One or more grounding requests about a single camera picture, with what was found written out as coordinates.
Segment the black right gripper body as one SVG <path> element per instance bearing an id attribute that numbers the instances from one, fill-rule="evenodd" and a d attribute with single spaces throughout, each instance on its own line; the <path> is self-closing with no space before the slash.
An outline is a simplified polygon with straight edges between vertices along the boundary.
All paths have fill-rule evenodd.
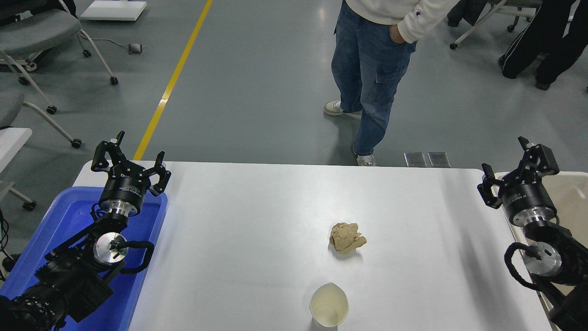
<path id="1" fill-rule="evenodd" d="M 501 180 L 504 182 L 501 199 L 508 222 L 531 223 L 556 217 L 557 209 L 541 177 L 528 181 L 506 177 Z"/>

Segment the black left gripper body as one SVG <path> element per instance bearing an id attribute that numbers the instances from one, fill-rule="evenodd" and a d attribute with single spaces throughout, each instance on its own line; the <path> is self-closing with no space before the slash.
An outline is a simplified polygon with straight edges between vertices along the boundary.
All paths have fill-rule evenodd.
<path id="1" fill-rule="evenodd" d="M 100 208 L 108 210 L 123 205 L 128 212 L 140 212 L 150 186 L 144 171 L 145 168 L 110 168 L 99 199 Z"/>

